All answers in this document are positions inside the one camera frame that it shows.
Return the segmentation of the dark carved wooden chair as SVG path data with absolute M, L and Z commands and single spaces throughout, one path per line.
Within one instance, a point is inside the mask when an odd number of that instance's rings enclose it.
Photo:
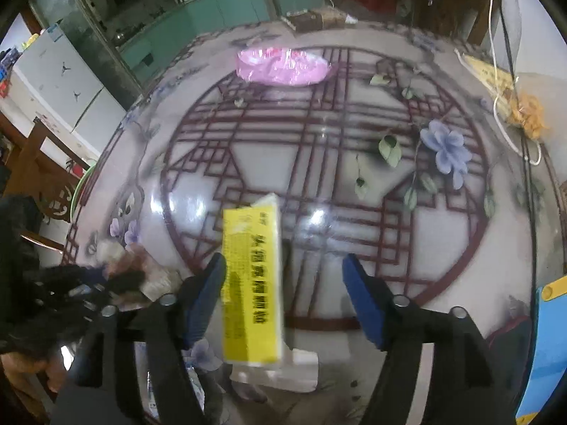
M 30 199 L 42 216 L 69 223 L 72 219 L 71 200 L 80 178 L 46 155 L 42 146 L 47 141 L 51 142 L 73 167 L 86 171 L 89 166 L 85 160 L 67 147 L 39 118 L 35 118 L 30 134 L 25 136 L 6 116 L 2 116 L 1 133 L 13 143 L 7 159 L 10 177 L 4 195 Z

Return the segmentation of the yellow medicine box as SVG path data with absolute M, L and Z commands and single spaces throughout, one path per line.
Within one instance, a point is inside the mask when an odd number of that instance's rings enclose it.
M 223 211 L 221 292 L 226 361 L 251 367 L 282 361 L 282 241 L 279 199 Z

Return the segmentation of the pink plastic bag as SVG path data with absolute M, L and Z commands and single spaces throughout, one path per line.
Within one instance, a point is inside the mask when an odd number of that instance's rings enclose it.
M 235 72 L 247 83 L 299 87 L 328 80 L 336 66 L 307 51 L 267 47 L 240 51 Z

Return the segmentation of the teal kitchen cabinets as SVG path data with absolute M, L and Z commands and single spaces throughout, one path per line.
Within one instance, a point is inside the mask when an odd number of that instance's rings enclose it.
M 197 35 L 268 19 L 264 0 L 190 0 L 151 22 L 119 53 L 137 80 L 145 84 Z

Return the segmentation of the white refrigerator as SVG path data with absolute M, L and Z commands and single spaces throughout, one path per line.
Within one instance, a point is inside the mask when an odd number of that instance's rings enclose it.
M 96 77 L 57 24 L 19 57 L 13 73 L 65 129 L 100 154 L 125 109 Z

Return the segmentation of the clear bag orange snacks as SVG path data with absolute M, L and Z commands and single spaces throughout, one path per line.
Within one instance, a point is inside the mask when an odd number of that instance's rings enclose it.
M 538 140 L 548 130 L 544 112 L 543 105 L 536 96 L 521 91 L 517 99 L 509 101 L 509 116 L 506 120 L 512 126 L 521 128 L 529 139 Z

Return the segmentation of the brown printed box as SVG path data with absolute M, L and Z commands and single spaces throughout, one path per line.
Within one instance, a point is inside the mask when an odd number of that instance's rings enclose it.
M 348 15 L 347 12 L 331 7 L 289 12 L 282 16 L 281 20 L 291 31 L 297 34 L 343 29 L 359 22 L 359 19 Z

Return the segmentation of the green red trash bin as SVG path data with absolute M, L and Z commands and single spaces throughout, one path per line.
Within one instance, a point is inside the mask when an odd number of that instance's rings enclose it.
M 76 189 L 71 199 L 70 210 L 69 210 L 69 216 L 72 221 L 74 220 L 75 213 L 77 211 L 77 207 L 81 199 L 82 193 L 85 189 L 86 183 L 88 182 L 89 178 L 92 176 L 93 172 L 95 171 L 96 166 L 97 166 L 96 163 L 90 166 L 88 170 L 86 170 L 85 173 L 82 175 L 76 186 Z

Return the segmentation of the brown wooden chair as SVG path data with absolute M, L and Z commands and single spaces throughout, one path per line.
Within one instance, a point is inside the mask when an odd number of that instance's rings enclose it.
M 481 45 L 490 0 L 416 0 L 414 24 L 424 31 Z

